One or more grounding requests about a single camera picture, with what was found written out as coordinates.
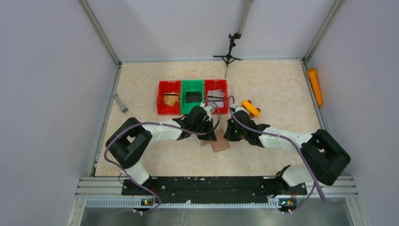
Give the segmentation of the grey silver card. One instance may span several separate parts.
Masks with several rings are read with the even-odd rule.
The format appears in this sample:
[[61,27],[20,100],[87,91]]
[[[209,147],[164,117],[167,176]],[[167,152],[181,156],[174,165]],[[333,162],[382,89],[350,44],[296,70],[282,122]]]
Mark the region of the grey silver card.
[[224,97],[223,90],[208,90],[207,96],[216,96],[216,97]]

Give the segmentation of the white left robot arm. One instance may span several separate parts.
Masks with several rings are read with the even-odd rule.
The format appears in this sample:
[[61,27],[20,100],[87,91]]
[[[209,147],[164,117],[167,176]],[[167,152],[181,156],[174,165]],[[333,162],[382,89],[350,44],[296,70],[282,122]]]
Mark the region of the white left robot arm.
[[196,135],[199,140],[216,141],[211,114],[218,107],[201,104],[188,114],[166,122],[140,122],[135,117],[127,119],[106,141],[105,147],[117,165],[133,180],[133,189],[139,194],[150,191],[150,175],[140,159],[148,144],[165,140],[183,140]]

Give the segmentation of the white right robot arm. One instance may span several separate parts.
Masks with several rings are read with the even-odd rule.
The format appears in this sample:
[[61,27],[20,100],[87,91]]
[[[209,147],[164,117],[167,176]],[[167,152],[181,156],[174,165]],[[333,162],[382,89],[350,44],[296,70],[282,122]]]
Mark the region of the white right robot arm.
[[228,141],[245,140],[253,146],[277,148],[301,157],[302,163],[287,166],[277,174],[281,178],[277,179],[276,188],[282,194],[314,180],[331,186],[351,162],[349,154],[324,129],[299,133],[256,124],[243,110],[234,112],[227,123],[224,138]]

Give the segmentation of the gold card with stripe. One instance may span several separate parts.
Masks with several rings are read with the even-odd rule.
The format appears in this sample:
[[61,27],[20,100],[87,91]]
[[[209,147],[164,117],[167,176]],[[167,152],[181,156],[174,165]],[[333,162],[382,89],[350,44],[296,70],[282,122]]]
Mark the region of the gold card with stripe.
[[165,96],[178,96],[178,97],[179,97],[178,93],[174,93],[174,92],[172,92],[172,93],[165,93],[165,94],[164,94],[164,98],[165,98]]

